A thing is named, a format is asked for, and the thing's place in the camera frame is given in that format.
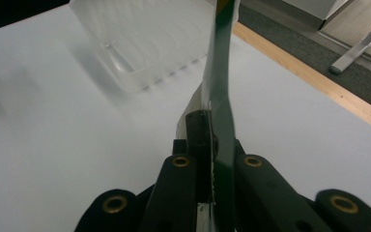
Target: gray carpet floor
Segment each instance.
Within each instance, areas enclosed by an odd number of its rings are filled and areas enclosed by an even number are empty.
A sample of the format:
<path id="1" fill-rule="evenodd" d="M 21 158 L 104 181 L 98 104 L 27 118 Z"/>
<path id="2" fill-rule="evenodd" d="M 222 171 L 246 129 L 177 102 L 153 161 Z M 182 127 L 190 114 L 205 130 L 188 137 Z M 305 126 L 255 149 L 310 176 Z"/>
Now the gray carpet floor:
<path id="1" fill-rule="evenodd" d="M 371 104 L 371 71 L 368 69 L 353 63 L 340 75 L 330 73 L 328 67 L 340 57 L 338 53 L 244 4 L 240 5 L 239 22 Z"/>

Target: wooden table edge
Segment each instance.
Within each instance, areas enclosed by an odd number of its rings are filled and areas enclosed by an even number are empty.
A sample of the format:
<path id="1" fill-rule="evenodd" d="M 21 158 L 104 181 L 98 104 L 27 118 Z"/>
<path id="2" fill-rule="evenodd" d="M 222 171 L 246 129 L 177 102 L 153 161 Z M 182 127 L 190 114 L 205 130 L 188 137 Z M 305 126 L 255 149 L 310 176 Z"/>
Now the wooden table edge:
<path id="1" fill-rule="evenodd" d="M 313 70 L 299 59 L 267 41 L 239 22 L 235 24 L 233 33 L 371 125 L 371 104 Z"/>

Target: white tabletop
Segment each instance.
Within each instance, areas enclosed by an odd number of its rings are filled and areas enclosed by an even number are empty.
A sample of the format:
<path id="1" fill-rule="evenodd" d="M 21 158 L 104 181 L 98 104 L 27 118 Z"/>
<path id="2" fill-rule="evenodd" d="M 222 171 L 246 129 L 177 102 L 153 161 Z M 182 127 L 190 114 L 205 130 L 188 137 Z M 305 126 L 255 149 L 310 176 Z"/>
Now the white tabletop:
<path id="1" fill-rule="evenodd" d="M 71 10 L 0 29 L 0 231 L 72 231 L 101 193 L 157 178 L 205 60 L 128 94 Z M 238 38 L 237 138 L 301 194 L 344 189 L 371 206 L 371 127 Z"/>

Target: transparent plastic container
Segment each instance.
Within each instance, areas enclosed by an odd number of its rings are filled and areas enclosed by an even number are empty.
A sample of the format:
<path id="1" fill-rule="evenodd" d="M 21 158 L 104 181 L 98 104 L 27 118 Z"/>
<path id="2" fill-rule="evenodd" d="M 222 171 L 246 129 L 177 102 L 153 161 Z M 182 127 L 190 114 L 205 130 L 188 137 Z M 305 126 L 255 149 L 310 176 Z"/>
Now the transparent plastic container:
<path id="1" fill-rule="evenodd" d="M 206 0 L 71 0 L 70 6 L 126 91 L 207 54 L 214 7 Z"/>

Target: brass insert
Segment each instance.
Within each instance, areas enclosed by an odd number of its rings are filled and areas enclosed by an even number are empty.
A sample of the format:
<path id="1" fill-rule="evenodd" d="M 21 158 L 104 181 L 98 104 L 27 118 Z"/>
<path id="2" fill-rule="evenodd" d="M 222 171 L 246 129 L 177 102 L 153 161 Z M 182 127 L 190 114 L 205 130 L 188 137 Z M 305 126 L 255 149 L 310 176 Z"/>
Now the brass insert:
<path id="1" fill-rule="evenodd" d="M 248 166 L 252 166 L 252 167 L 260 167 L 262 166 L 262 161 L 258 158 L 255 158 L 255 157 L 246 157 L 243 159 L 243 162 L 248 165 Z"/>
<path id="2" fill-rule="evenodd" d="M 330 204 L 332 204 L 332 206 L 334 206 L 337 210 L 348 214 L 356 214 L 357 212 L 359 212 L 359 208 L 357 207 L 357 204 L 355 204 L 355 202 L 353 202 L 349 198 L 340 195 L 332 196 L 330 198 Z"/>
<path id="3" fill-rule="evenodd" d="M 173 159 L 173 164 L 178 167 L 185 167 L 189 165 L 189 160 L 184 157 L 177 157 Z"/>
<path id="4" fill-rule="evenodd" d="M 110 196 L 103 202 L 103 210 L 108 214 L 117 214 L 125 209 L 128 200 L 123 195 Z"/>

